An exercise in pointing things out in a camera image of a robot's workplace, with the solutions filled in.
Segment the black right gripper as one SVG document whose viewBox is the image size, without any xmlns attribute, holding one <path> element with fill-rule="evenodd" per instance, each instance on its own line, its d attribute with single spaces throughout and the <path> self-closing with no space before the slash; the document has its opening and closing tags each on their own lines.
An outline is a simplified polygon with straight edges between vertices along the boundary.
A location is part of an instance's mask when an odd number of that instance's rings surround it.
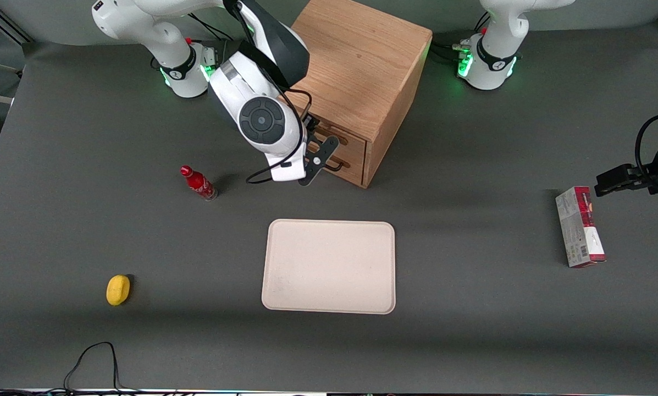
<svg viewBox="0 0 658 396">
<path fill-rule="evenodd" d="M 320 120 L 311 113 L 305 115 L 305 128 L 309 133 L 309 142 L 316 143 L 318 148 L 315 151 L 309 151 L 304 156 L 303 165 L 305 175 L 298 179 L 299 185 L 306 187 L 313 182 L 314 178 L 327 167 L 327 161 L 340 146 L 340 140 L 336 136 L 329 136 L 322 130 L 316 130 Z"/>
</svg>

